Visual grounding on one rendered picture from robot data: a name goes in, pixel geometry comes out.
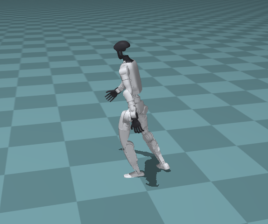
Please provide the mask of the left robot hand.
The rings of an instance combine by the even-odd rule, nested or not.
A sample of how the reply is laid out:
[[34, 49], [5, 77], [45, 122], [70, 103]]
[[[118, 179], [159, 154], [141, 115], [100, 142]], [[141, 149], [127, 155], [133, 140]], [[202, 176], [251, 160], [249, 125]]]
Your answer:
[[144, 132], [144, 130], [141, 127], [140, 122], [138, 121], [138, 114], [137, 114], [137, 112], [135, 114], [136, 114], [136, 118], [131, 118], [131, 120], [133, 120], [132, 121], [132, 124], [131, 124], [131, 129], [134, 128], [134, 132], [135, 133], [141, 133], [142, 131]]

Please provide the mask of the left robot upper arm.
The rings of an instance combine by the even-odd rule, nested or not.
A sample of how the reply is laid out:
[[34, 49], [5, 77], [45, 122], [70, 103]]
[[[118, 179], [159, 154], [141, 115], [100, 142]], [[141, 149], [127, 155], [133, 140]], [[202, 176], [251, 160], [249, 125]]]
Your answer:
[[133, 90], [132, 90], [132, 86], [131, 86], [131, 82], [130, 82], [130, 71], [129, 68], [126, 66], [123, 66], [119, 69], [119, 74], [121, 76], [123, 85], [125, 86], [125, 90], [128, 90], [130, 92], [130, 94], [133, 94]]

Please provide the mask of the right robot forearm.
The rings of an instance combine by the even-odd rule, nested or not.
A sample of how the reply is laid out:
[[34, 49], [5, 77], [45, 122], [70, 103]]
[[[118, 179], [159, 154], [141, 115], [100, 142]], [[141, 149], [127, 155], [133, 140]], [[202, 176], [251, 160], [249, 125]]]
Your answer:
[[120, 86], [115, 90], [117, 93], [123, 91], [125, 89], [123, 82], [121, 82]]

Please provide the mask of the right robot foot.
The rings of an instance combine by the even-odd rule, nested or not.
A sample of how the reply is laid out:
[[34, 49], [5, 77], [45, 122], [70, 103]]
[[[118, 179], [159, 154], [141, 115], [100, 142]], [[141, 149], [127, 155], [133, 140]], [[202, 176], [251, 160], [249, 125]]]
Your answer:
[[164, 162], [163, 162], [163, 165], [161, 165], [161, 164], [159, 163], [159, 164], [157, 164], [156, 166], [157, 166], [158, 168], [165, 169], [165, 170], [167, 170], [167, 169], [170, 168], [169, 164], [168, 164], [168, 163], [164, 163]]

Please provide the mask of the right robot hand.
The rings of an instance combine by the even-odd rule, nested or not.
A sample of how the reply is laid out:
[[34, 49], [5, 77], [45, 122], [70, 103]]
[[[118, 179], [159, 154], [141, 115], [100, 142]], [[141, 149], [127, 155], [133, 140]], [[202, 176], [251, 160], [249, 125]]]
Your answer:
[[[117, 88], [118, 88], [118, 87], [117, 87]], [[116, 88], [116, 89], [117, 89], [117, 88]], [[110, 97], [110, 98], [108, 99], [108, 101], [109, 101], [112, 97], [113, 97], [113, 98], [112, 98], [112, 100], [113, 100], [113, 99], [117, 96], [117, 94], [121, 93], [121, 92], [117, 93], [117, 92], [115, 91], [116, 89], [114, 89], [114, 90], [110, 90], [110, 91], [107, 91], [107, 92], [106, 92], [106, 93], [110, 92], [110, 93], [107, 94], [106, 96], [108, 96], [108, 95], [111, 96], [111, 97], [108, 96], [108, 97], [106, 98], [106, 99], [108, 99], [108, 98]], [[106, 96], [105, 96], [105, 97], [106, 97]], [[111, 101], [112, 101], [112, 100], [111, 100]], [[110, 102], [111, 102], [111, 101], [110, 101]]]

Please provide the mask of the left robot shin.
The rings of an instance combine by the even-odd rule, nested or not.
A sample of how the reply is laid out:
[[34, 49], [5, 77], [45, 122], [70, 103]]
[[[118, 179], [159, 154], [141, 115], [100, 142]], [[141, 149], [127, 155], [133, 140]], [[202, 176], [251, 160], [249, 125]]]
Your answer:
[[134, 150], [134, 146], [132, 144], [127, 144], [125, 147], [125, 150], [123, 150], [128, 162], [130, 163], [130, 165], [132, 166], [132, 168], [134, 169], [136, 174], [140, 174], [140, 170], [138, 167], [138, 159]]

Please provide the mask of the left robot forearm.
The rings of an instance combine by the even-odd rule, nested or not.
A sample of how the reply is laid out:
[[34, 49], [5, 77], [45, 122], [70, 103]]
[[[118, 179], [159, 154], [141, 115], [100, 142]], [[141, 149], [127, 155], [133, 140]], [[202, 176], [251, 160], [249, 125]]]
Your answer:
[[134, 102], [135, 99], [132, 97], [132, 95], [130, 94], [128, 90], [125, 90], [123, 92], [123, 95], [128, 103], [131, 118], [136, 118], [135, 113], [137, 112], [137, 107], [135, 106], [135, 102]]

